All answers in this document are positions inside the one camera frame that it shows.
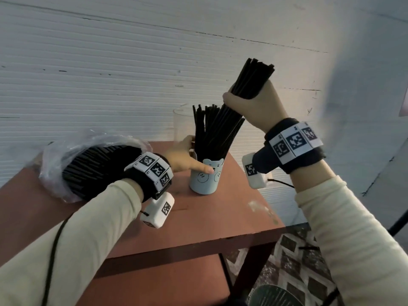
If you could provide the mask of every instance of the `cream sleeve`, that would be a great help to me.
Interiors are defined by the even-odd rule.
[[[295,199],[346,305],[408,305],[408,256],[339,176]]]
[[[58,241],[48,306],[74,306],[119,237],[136,218],[140,198],[116,181],[80,208]],[[41,305],[58,224],[0,268],[0,305]]]

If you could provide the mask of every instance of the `tiled floor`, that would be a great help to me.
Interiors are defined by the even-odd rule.
[[[278,285],[292,293],[304,306],[321,305],[336,286],[321,253],[299,250],[302,246],[317,246],[307,224],[294,226],[290,233],[280,237],[254,288],[267,283]],[[238,275],[246,255],[247,249],[226,255],[233,275]],[[332,306],[343,305],[340,298],[332,303]]]

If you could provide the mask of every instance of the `person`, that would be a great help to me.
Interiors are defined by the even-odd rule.
[[[268,132],[288,115],[268,81],[252,100],[223,95],[225,104]],[[174,172],[212,169],[190,157],[193,137],[164,156]],[[408,305],[408,256],[324,160],[290,174],[295,200],[307,218],[346,305]],[[67,222],[48,305],[74,306],[127,226],[138,215],[143,191],[119,180],[80,208]],[[41,305],[49,255],[60,224],[0,268],[2,306]]]

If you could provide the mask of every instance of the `forearm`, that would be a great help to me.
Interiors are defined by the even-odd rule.
[[[138,185],[117,181],[67,222],[58,241],[48,305],[73,306],[112,247],[138,215]],[[50,252],[61,224],[0,268],[0,304],[41,304]]]
[[[327,179],[331,174],[323,165],[291,177],[297,190],[304,190],[295,199],[345,304],[406,305],[406,253],[340,177]],[[305,190],[318,179],[323,183]]]

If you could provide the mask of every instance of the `table top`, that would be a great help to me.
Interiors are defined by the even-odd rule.
[[[172,143],[151,142],[151,146],[154,152],[162,153]],[[279,238],[284,224],[259,191],[249,187],[245,173],[230,154],[215,193],[193,192],[188,186],[189,175],[186,171],[173,178],[168,191],[175,204],[165,224],[155,229],[139,219],[133,221],[105,261],[105,272],[102,266],[103,275],[126,271],[127,264],[133,264],[130,270],[134,270]],[[33,170],[21,170],[0,189],[0,266],[81,206],[52,197]],[[135,265],[132,255],[146,253],[149,256],[138,257]],[[114,260],[118,258],[126,258],[126,263]],[[140,258],[151,262],[145,266]]]

